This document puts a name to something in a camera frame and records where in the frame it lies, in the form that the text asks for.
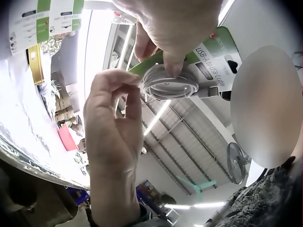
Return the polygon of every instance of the wall fan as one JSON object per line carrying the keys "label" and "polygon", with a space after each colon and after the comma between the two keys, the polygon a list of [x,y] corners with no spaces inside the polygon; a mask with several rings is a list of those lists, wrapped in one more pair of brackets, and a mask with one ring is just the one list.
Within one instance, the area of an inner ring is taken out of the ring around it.
{"label": "wall fan", "polygon": [[227,167],[231,181],[241,184],[245,178],[245,165],[250,162],[249,156],[244,157],[238,144],[231,142],[227,146]]}
{"label": "wall fan", "polygon": [[202,184],[192,184],[189,180],[187,179],[184,179],[182,177],[179,177],[177,176],[180,180],[184,181],[185,183],[189,184],[190,186],[192,186],[195,191],[196,191],[196,194],[198,195],[198,199],[199,201],[202,201],[202,195],[201,195],[201,189],[203,188],[207,188],[209,186],[212,186],[214,184],[216,184],[217,182],[215,180],[213,181],[209,181],[209,182],[206,182],[206,183],[202,183]]}

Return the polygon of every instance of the hand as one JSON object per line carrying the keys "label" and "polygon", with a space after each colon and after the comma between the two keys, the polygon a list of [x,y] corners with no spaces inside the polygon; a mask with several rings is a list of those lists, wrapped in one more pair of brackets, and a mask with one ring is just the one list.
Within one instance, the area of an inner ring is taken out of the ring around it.
{"label": "hand", "polygon": [[[135,86],[139,81],[122,70],[102,71],[84,106],[90,166],[97,163],[111,178],[133,173],[143,146],[140,89]],[[122,94],[128,94],[125,118],[116,118],[115,101]]]}
{"label": "hand", "polygon": [[[123,226],[140,213],[135,193],[143,146],[139,82],[139,76],[123,70],[102,71],[84,105],[92,215],[99,226]],[[128,94],[125,118],[116,118],[115,100],[122,94]]]}
{"label": "hand", "polygon": [[163,50],[166,71],[177,77],[185,55],[209,37],[218,25],[222,0],[113,0],[137,18],[135,55],[148,58]]}

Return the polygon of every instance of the fan blade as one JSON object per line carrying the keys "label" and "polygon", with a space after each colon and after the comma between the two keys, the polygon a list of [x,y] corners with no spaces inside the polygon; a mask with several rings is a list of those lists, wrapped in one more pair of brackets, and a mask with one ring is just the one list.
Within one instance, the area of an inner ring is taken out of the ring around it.
{"label": "fan blade", "polygon": [[197,194],[197,196],[198,196],[198,201],[202,201],[202,195],[201,195],[201,192],[200,192],[200,190],[199,189],[196,189],[196,194]]}
{"label": "fan blade", "polygon": [[203,184],[198,184],[198,186],[202,189],[202,188],[207,188],[209,186],[212,186],[212,185],[214,185],[216,183],[217,182],[215,180],[213,180],[213,181],[206,182],[206,183],[203,183]]}
{"label": "fan blade", "polygon": [[177,176],[177,178],[179,178],[180,180],[183,180],[185,183],[187,183],[187,184],[189,184],[189,185],[191,185],[191,186],[194,186],[194,184],[192,184],[189,180],[187,180],[187,179],[184,179],[184,178],[182,178],[182,177],[179,177],[179,176]]}

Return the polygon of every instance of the corrugated metal ceiling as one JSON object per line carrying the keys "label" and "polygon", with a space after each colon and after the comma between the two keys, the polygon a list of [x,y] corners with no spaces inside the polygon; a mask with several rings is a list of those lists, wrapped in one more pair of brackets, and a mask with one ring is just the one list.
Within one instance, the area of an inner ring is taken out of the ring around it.
{"label": "corrugated metal ceiling", "polygon": [[[119,55],[124,40],[117,39],[114,51]],[[128,46],[125,63],[128,62],[132,45]],[[133,57],[131,65],[138,60]],[[142,94],[142,122],[150,124],[164,102],[148,97],[144,102]],[[124,102],[119,106],[124,109]],[[195,184],[215,180],[216,186],[230,182],[227,173],[227,142],[214,125],[190,100],[173,100],[160,120],[145,137],[145,147],[168,172],[177,185],[186,193],[194,189],[176,176],[187,178]]]}

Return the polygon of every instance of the sleeve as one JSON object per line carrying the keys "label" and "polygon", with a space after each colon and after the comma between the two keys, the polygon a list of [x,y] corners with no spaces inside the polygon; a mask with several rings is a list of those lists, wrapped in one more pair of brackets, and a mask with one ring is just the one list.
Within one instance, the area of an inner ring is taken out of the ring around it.
{"label": "sleeve", "polygon": [[133,223],[126,225],[125,227],[169,227],[171,226],[166,220],[158,217],[152,217],[150,212],[143,204],[140,205],[140,217]]}

